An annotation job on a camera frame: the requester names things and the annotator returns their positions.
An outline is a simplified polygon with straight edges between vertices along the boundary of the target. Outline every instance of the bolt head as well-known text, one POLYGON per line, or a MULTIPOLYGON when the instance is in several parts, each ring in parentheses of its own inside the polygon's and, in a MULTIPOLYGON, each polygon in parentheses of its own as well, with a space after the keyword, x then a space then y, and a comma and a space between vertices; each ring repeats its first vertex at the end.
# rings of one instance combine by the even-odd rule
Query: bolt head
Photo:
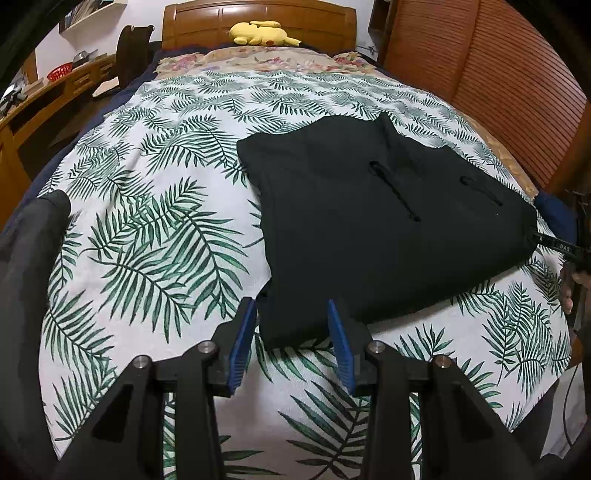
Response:
POLYGON ((197 350, 201 353, 212 353, 217 348, 217 345, 211 340, 204 340, 197 345, 197 350))
POLYGON ((447 355, 437 355, 435 357, 435 365, 439 368, 449 368, 452 365, 452 359, 447 355))
POLYGON ((135 368, 146 368, 150 364, 151 360, 148 355, 138 355, 134 358, 134 367, 135 368))
POLYGON ((368 350, 372 353, 378 354, 386 350, 386 344, 379 340, 373 340, 368 343, 368 350))

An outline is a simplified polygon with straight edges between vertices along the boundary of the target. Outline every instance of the wooden louvered door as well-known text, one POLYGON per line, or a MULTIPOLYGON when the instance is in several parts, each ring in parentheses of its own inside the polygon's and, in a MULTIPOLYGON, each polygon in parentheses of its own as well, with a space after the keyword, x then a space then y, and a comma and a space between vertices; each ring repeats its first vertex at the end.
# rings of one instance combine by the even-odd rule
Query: wooden louvered door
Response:
POLYGON ((476 118, 541 187, 573 154, 585 95, 505 0, 400 0, 384 66, 476 118))

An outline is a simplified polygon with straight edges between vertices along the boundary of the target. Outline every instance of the pikachu plush toy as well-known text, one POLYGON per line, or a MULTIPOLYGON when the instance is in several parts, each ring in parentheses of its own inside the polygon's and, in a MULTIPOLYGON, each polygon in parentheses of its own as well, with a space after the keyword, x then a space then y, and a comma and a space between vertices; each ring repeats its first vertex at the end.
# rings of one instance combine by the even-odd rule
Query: pikachu plush toy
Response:
POLYGON ((287 36, 279 22, 240 22, 230 29, 230 38, 237 45, 300 46, 300 40, 287 36))

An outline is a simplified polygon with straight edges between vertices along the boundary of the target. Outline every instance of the wall shelf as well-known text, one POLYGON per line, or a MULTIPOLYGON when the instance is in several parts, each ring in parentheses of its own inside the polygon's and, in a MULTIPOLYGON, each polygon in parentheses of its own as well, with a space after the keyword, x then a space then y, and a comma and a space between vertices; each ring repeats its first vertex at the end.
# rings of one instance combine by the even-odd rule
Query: wall shelf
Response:
POLYGON ((127 0, 114 0, 113 3, 92 12, 90 15, 87 15, 84 18, 81 18, 76 23, 73 23, 64 31, 60 32, 61 35, 68 35, 69 33, 80 31, 81 27, 85 24, 88 25, 89 22, 92 22, 92 19, 98 20, 99 17, 103 16, 106 11, 113 12, 114 10, 123 10, 127 5, 127 0))

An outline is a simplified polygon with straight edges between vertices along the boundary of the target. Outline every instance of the wooden cabinet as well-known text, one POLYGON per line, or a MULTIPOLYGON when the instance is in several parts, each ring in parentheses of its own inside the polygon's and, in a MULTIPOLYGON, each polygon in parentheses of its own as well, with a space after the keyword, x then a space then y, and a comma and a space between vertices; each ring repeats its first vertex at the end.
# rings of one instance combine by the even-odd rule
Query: wooden cabinet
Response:
POLYGON ((0 230, 31 180, 18 149, 37 129, 80 94, 109 78, 115 56, 85 64, 33 93, 0 121, 0 230))
POLYGON ((384 67, 476 118, 538 187, 559 192, 573 180, 563 166, 551 182, 563 160, 582 161, 584 142, 575 137, 586 97, 507 1, 399 0, 384 67))

